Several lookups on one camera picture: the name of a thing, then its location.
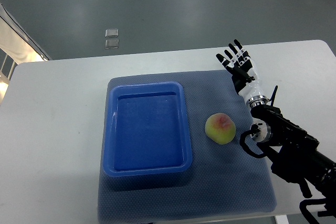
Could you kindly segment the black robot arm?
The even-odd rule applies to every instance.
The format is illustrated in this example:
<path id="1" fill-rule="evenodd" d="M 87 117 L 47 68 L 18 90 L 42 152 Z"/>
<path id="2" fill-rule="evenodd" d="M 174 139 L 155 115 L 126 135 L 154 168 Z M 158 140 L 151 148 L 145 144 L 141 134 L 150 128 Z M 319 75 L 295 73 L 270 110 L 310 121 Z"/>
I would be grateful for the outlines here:
<path id="1" fill-rule="evenodd" d="M 323 205 L 318 217 L 334 217 L 335 162 L 318 152 L 316 138 L 282 115 L 274 99 L 274 95 L 247 99 L 254 123 L 241 134 L 240 146 L 254 158 L 267 157 L 273 174 L 299 185 L 304 197 L 299 209 L 308 223 L 318 223 L 309 206 Z"/>

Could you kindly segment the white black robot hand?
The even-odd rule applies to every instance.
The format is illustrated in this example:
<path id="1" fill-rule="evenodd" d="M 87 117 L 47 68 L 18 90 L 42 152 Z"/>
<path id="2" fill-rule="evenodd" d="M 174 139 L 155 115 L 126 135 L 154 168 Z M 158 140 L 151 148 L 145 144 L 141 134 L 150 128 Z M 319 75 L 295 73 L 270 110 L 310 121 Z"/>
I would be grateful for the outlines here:
<path id="1" fill-rule="evenodd" d="M 259 71 L 248 51 L 236 39 L 228 46 L 229 50 L 224 50 L 224 55 L 217 54 L 216 58 L 231 74 L 236 93 L 244 99 L 248 108 L 267 104 L 269 99 L 261 87 Z"/>

